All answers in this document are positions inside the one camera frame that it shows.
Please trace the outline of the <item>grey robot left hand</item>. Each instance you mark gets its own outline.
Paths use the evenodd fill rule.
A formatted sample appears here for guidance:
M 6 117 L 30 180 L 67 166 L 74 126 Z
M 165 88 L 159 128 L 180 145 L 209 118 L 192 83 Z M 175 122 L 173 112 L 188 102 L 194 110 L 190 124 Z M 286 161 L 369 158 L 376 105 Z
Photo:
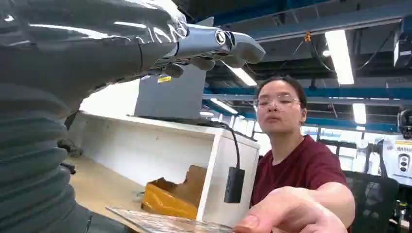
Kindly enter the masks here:
M 59 120 L 111 84 L 264 55 L 247 34 L 188 23 L 171 0 L 3 0 L 0 117 Z

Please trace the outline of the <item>person's left hand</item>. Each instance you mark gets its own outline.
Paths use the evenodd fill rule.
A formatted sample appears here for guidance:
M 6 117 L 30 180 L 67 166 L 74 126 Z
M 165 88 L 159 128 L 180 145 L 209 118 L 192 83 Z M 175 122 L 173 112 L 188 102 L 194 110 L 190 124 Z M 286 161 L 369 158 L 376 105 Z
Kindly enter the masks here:
M 254 205 L 233 228 L 235 233 L 346 233 L 330 210 L 302 189 L 283 187 Z

